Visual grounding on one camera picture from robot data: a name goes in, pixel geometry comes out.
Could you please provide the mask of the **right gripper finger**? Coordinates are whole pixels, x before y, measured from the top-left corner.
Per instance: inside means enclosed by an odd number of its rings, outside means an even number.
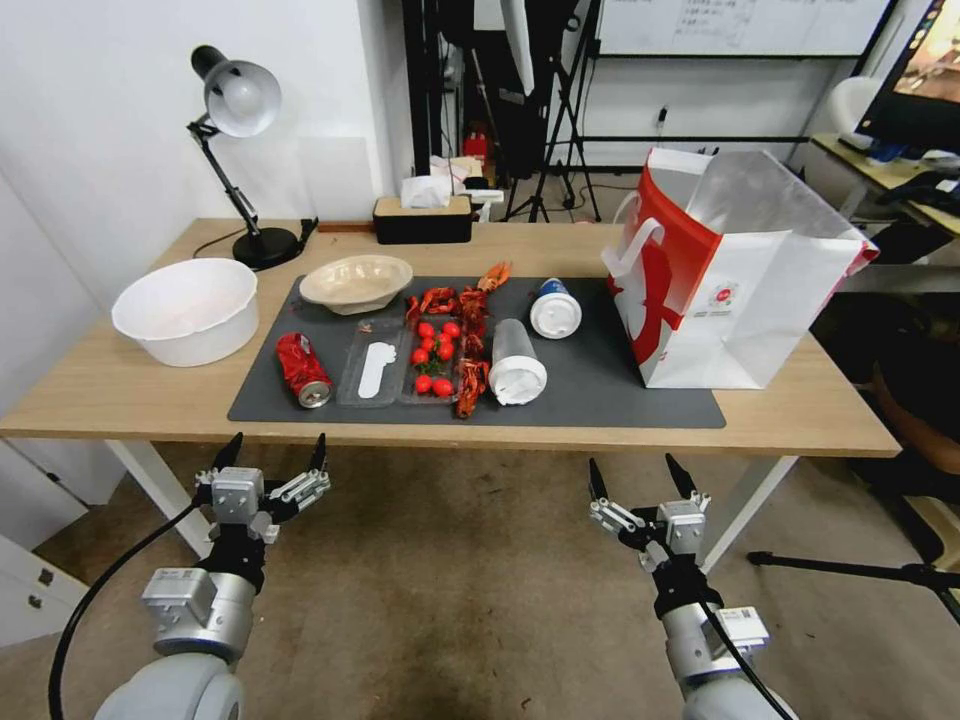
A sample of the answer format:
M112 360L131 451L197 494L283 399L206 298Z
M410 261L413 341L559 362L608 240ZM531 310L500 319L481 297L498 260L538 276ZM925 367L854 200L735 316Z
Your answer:
M695 485L691 474L674 458L671 453L665 454L665 461L669 475L680 494L680 497L692 503L700 512L704 512L710 503L710 496L701 493Z
M650 524L636 512L613 501L594 458L588 460L589 516L606 532L620 537L649 537Z

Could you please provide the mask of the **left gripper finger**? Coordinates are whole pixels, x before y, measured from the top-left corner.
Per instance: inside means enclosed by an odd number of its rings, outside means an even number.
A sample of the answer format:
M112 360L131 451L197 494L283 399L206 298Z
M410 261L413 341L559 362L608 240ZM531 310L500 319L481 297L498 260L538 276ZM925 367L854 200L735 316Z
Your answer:
M269 492L267 513L271 519L292 519L317 502L330 488L326 434L322 433L307 469Z
M243 433L236 433L215 455L211 467L199 471L195 476L195 486L209 485L225 468L234 465L243 444Z

